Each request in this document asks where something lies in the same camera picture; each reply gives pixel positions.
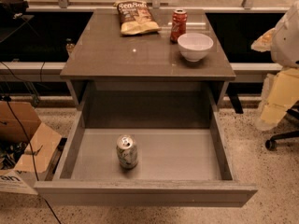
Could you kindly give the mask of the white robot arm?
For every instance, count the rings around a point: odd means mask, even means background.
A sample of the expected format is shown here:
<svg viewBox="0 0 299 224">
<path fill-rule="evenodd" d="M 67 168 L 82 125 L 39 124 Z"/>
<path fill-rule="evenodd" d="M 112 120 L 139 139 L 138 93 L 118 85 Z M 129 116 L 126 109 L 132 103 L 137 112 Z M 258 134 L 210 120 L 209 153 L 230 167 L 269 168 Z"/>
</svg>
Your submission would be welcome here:
<svg viewBox="0 0 299 224">
<path fill-rule="evenodd" d="M 299 1 L 292 4 L 274 28 L 254 41 L 251 48 L 269 51 L 272 61 L 282 66 L 276 75 L 268 74 L 263 82 L 255 126 L 268 131 L 299 101 Z"/>
</svg>

